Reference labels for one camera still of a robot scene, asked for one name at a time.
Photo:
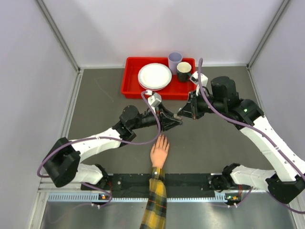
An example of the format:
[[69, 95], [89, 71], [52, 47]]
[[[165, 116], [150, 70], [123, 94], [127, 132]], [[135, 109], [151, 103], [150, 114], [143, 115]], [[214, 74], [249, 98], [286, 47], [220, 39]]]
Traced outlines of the yellow plaid sleeve forearm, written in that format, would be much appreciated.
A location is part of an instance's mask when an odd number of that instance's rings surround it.
[[164, 182], [164, 171], [161, 168], [153, 167], [141, 229], [164, 229], [166, 227], [167, 193]]

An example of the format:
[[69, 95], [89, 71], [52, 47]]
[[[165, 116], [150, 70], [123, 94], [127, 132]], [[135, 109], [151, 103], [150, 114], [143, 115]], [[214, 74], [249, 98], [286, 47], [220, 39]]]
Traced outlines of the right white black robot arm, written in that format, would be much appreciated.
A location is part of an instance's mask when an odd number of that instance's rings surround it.
[[227, 76], [211, 81], [211, 93], [205, 88], [208, 82], [205, 75], [198, 78], [198, 73], [194, 73], [190, 81], [196, 85], [196, 90], [189, 92], [187, 104], [178, 115], [194, 120], [206, 113], [219, 115], [248, 137], [273, 167], [272, 170], [261, 170], [233, 163], [223, 169], [223, 184], [219, 189], [247, 185], [268, 191], [283, 204], [289, 204], [303, 192], [304, 160], [271, 127], [256, 102], [239, 98], [235, 82]]

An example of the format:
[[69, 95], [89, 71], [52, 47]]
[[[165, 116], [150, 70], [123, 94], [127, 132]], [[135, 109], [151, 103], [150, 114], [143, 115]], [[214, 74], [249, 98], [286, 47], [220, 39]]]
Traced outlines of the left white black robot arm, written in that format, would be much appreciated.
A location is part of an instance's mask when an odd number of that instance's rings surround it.
[[105, 169], [98, 164], [85, 165], [83, 160], [132, 143], [136, 137], [135, 129], [156, 125], [161, 132], [181, 124], [181, 118], [162, 104], [143, 114], [134, 105], [129, 105], [124, 108], [119, 122], [102, 133], [79, 140], [69, 141], [65, 137], [59, 139], [46, 156], [43, 167], [56, 187], [63, 187], [71, 182], [84, 182], [103, 189], [108, 184]]

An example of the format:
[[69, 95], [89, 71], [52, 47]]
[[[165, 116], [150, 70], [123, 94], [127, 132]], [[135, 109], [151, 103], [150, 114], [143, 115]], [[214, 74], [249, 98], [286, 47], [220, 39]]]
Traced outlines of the white plate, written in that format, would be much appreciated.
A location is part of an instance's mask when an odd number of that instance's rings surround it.
[[142, 83], [140, 81], [138, 83], [142, 88], [150, 91], [159, 91], [168, 86], [168, 83], [149, 84], [149, 83]]
[[138, 81], [149, 84], [170, 83], [172, 73], [164, 64], [150, 63], [142, 67], [138, 72]]

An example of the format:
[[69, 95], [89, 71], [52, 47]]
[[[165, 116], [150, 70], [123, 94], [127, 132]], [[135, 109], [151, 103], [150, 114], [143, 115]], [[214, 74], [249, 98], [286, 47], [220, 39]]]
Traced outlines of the glitter nail polish bottle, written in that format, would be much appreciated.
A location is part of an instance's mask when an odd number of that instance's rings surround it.
[[178, 114], [174, 114], [174, 118], [177, 119], [177, 120], [182, 120], [182, 117], [179, 116]]

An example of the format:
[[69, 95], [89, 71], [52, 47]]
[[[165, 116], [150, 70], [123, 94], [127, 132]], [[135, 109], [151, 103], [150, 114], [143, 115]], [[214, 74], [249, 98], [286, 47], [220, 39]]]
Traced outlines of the dark green mug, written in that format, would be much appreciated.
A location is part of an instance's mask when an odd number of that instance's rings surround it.
[[188, 62], [180, 62], [177, 65], [177, 78], [180, 82], [186, 82], [191, 76], [192, 66]]

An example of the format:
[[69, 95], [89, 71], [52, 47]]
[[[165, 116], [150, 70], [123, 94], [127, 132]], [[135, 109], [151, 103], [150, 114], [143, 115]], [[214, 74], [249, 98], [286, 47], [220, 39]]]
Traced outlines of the mannequin hand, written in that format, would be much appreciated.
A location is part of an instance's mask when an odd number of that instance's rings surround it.
[[168, 156], [170, 143], [165, 135], [159, 135], [150, 152], [152, 167], [163, 168]]

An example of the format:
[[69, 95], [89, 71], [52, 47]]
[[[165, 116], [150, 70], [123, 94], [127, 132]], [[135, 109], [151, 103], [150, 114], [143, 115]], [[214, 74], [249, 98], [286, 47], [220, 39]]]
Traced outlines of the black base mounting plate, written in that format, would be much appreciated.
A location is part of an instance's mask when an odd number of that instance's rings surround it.
[[249, 189], [212, 174], [165, 174], [164, 178], [153, 178], [150, 173], [113, 174], [94, 186], [110, 191], [114, 198], [147, 198], [156, 185], [162, 187], [168, 198], [205, 198], [213, 197], [215, 192]]

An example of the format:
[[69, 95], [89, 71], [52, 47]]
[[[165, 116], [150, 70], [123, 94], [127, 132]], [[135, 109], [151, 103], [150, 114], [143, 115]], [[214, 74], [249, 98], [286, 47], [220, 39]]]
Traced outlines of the lower white plate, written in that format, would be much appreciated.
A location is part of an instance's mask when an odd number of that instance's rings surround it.
[[149, 83], [142, 83], [140, 81], [138, 83], [142, 88], [150, 91], [159, 91], [168, 86], [168, 83], [149, 84]]

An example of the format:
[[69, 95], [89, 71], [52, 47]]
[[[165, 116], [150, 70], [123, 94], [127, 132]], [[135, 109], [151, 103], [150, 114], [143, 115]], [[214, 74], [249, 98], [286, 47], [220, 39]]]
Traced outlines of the red plastic tray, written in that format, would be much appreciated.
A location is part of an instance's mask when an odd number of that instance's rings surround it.
[[168, 67], [166, 57], [128, 57], [122, 79], [121, 93], [128, 99], [140, 99], [141, 92], [151, 90], [165, 100], [187, 100], [196, 89], [190, 81], [180, 82]]

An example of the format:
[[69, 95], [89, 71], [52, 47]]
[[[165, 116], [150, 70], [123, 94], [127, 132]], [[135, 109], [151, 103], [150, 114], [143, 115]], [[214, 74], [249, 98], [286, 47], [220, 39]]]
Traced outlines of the upper white plate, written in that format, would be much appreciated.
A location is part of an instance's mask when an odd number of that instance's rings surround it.
[[138, 72], [138, 81], [149, 84], [170, 83], [172, 73], [164, 64], [150, 63], [142, 67]]

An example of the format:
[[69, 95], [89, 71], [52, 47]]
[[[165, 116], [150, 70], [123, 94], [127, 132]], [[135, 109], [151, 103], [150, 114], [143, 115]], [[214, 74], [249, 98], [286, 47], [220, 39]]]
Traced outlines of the lavender plastic cup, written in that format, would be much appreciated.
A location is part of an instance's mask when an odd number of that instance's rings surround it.
[[183, 56], [179, 52], [172, 52], [168, 55], [168, 67], [172, 75], [177, 74], [177, 65], [182, 61]]

